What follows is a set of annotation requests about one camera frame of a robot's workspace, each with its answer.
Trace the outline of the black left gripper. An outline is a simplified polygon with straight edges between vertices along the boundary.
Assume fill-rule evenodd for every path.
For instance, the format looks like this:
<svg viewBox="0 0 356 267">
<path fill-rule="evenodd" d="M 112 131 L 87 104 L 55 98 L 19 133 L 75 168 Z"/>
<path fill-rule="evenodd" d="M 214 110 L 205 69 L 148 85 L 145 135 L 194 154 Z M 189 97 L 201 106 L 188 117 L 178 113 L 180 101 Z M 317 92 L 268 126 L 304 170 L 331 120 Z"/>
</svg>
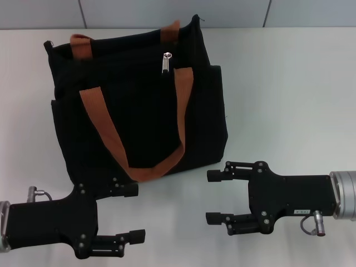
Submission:
<svg viewBox="0 0 356 267">
<path fill-rule="evenodd" d="M 79 259 L 118 257 L 126 245 L 145 242 L 146 231 L 134 230 L 115 236 L 96 236 L 98 231 L 97 197 L 135 197 L 136 182 L 124 183 L 113 178 L 98 189 L 75 186 L 60 200 L 12 204 L 9 207 L 6 241 L 11 250 L 30 246 L 64 243 Z"/>
</svg>

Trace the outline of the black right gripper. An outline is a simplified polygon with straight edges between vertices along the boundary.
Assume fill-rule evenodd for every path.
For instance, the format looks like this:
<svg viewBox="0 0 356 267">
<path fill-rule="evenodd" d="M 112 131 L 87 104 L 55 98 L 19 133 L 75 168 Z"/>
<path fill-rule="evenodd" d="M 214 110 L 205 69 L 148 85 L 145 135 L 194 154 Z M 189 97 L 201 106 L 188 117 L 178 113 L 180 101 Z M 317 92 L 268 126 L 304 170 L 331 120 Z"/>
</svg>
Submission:
<svg viewBox="0 0 356 267">
<path fill-rule="evenodd" d="M 276 221 L 286 216 L 312 216 L 318 211 L 332 216 L 336 198 L 328 175 L 282 176 L 266 162 L 227 161 L 222 171 L 208 170 L 208 182 L 246 180 L 251 214 L 207 212 L 208 225 L 226 225 L 228 235 L 270 234 Z"/>
</svg>

